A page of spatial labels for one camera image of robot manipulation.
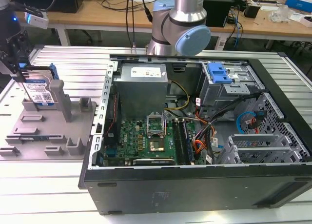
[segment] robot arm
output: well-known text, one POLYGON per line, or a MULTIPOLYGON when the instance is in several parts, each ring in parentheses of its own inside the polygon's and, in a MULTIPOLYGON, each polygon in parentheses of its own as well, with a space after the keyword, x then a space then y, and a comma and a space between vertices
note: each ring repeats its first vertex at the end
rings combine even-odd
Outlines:
POLYGON ((210 41, 204 0, 157 0, 154 3, 149 55, 194 56, 210 41))
POLYGON ((26 19, 27 23, 30 23, 30 15, 34 16, 33 22, 44 22, 46 25, 48 22, 46 13, 34 7, 0 0, 0 72, 23 82, 20 63, 29 64, 29 54, 33 47, 27 31, 22 30, 15 11, 25 12, 26 18, 29 18, 26 19))

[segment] blue cable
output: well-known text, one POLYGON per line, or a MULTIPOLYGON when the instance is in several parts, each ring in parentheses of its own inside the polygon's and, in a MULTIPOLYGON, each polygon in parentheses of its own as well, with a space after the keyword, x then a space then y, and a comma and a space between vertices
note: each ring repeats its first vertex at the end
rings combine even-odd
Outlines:
POLYGON ((239 40, 238 17, 236 16, 235 12, 233 12, 232 10, 230 10, 230 11, 231 11, 231 13, 233 13, 235 15, 235 25, 237 27, 237 37, 236 37, 236 41, 235 41, 234 47, 236 47, 237 44, 238 44, 238 40, 239 40))
POLYGON ((239 15, 239 5, 237 6, 238 12, 237 12, 237 17, 236 17, 236 26, 237 26, 237 38, 235 41, 235 45, 234 47, 236 47, 238 45, 238 41, 239 41, 239 27, 238 27, 238 15, 239 15))
POLYGON ((241 115, 239 115, 236 119, 236 127, 239 131, 240 134, 244 134, 244 131, 240 128, 240 118, 245 115, 245 114, 252 114, 254 117, 256 116, 256 114, 254 112, 250 112, 250 111, 247 111, 247 112, 244 112, 242 113, 241 115))

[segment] motherboard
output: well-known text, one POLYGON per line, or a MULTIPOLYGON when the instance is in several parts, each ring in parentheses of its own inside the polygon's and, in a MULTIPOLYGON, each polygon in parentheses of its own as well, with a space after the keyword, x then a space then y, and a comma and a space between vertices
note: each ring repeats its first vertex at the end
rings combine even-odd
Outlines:
POLYGON ((123 120, 119 142, 105 147, 104 158, 125 166, 202 164, 200 154, 194 157, 195 135, 193 121, 163 120, 163 115, 123 120))

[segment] blue light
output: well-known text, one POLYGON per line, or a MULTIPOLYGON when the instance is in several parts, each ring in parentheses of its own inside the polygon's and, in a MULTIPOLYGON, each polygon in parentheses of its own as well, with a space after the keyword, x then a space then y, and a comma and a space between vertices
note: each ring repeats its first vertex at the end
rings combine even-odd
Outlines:
POLYGON ((28 18, 27 18, 27 23, 29 24, 29 22, 30 22, 30 18, 31 18, 31 15, 29 14, 28 15, 28 18))

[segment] floor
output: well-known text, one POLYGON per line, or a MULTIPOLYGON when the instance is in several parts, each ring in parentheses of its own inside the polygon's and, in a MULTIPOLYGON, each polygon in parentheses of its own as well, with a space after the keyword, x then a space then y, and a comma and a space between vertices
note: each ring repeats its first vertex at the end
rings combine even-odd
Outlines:
MULTIPOLYGON (((43 30, 39 28, 27 28, 29 38, 32 44, 46 44, 46 45, 60 45, 58 35, 53 33, 51 29, 43 30)), ((129 41, 127 39, 126 32, 115 31, 103 31, 103 41, 98 41, 96 31, 88 31, 93 38, 93 43, 90 44, 88 37, 80 30, 69 30, 69 38, 72 46, 107 46, 107 47, 128 47, 129 41)), ((136 33, 135 34, 136 46, 145 47, 150 39, 151 34, 148 33, 136 33)), ((216 44, 217 37, 212 37, 209 45, 206 49, 213 50, 216 44)), ((225 45, 225 50, 238 50, 238 51, 257 51, 268 52, 265 45, 267 40, 254 40, 254 39, 241 39, 237 48, 234 48, 235 39, 230 39, 225 45)), ((300 45, 290 47, 292 42, 274 42, 271 51, 272 52, 284 52, 292 61, 303 71, 304 74, 312 79, 312 51, 302 47, 298 49, 300 45)), ((8 82, 9 77, 3 77, 0 75, 0 92, 4 88, 5 83, 8 82)))

